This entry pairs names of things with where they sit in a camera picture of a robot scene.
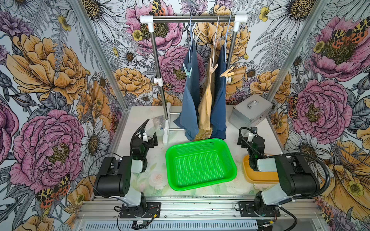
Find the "dark blue t-shirt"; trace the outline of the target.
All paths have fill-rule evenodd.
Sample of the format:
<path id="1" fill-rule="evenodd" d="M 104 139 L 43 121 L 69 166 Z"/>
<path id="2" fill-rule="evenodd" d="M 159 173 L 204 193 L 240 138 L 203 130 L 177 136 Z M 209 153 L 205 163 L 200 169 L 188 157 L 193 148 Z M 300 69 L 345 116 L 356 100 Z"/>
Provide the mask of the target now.
<path id="1" fill-rule="evenodd" d="M 226 71 L 226 53 L 225 46 L 221 47 L 220 55 L 218 57 L 218 67 L 215 71 L 214 93 L 215 100 L 211 110 L 211 124 L 213 131 L 211 139 L 225 139 L 226 138 L 226 103 L 225 103 L 225 78 L 221 75 Z"/>

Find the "wooden clothespin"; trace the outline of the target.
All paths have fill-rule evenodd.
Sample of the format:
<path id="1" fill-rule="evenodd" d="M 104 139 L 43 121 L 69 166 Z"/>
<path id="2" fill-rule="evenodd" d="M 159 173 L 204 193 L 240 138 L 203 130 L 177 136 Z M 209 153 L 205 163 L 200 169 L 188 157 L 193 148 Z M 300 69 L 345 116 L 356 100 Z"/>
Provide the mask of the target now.
<path id="1" fill-rule="evenodd" d="M 220 77 L 229 78 L 234 75 L 233 72 L 234 66 L 231 66 L 229 69 L 227 69 L 225 72 L 223 72 Z"/>

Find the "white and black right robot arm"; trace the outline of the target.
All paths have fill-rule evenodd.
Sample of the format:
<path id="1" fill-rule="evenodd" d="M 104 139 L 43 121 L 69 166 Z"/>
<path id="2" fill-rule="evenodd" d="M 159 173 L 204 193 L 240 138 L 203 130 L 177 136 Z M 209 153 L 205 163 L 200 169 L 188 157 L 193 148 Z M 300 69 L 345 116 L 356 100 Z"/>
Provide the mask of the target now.
<path id="1" fill-rule="evenodd" d="M 268 216 L 289 202 L 317 197 L 330 186 L 330 170 L 316 156 L 301 152 L 266 155 L 265 140 L 256 127 L 239 128 L 238 145 L 248 151 L 245 175 L 252 181 L 274 183 L 249 204 L 257 216 Z"/>

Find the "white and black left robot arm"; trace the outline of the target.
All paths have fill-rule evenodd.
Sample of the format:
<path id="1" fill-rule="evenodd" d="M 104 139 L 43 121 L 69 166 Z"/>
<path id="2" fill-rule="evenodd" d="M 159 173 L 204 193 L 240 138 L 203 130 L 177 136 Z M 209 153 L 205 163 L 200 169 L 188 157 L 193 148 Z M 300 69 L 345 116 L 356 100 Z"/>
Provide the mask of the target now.
<path id="1" fill-rule="evenodd" d="M 147 119 L 133 134 L 129 142 L 128 155 L 108 154 L 104 157 L 97 173 L 93 191 L 95 195 L 116 199 L 122 203 L 115 206 L 119 218 L 159 218 L 161 203 L 148 202 L 143 192 L 131 186 L 133 173 L 144 173 L 147 168 L 147 154 L 158 145 L 157 135 L 146 135 Z"/>

